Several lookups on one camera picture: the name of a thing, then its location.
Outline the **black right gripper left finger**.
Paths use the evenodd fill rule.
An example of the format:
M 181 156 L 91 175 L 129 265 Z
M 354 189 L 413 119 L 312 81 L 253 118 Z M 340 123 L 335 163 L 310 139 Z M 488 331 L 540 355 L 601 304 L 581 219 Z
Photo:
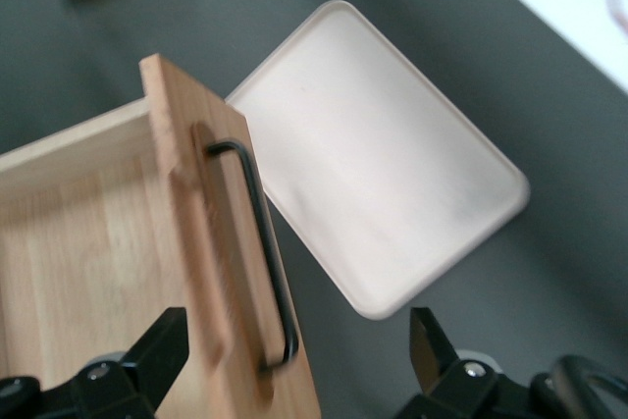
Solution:
M 154 418 L 189 356 L 187 315 L 166 309 L 119 360 L 100 360 L 72 380 L 78 418 Z

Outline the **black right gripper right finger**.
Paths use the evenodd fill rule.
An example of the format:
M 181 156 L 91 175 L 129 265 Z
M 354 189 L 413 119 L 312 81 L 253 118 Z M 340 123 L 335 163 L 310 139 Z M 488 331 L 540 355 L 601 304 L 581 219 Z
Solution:
M 498 374 L 479 360 L 462 359 L 433 312 L 410 311 L 409 356 L 421 392 L 402 418 L 483 418 L 497 403 Z

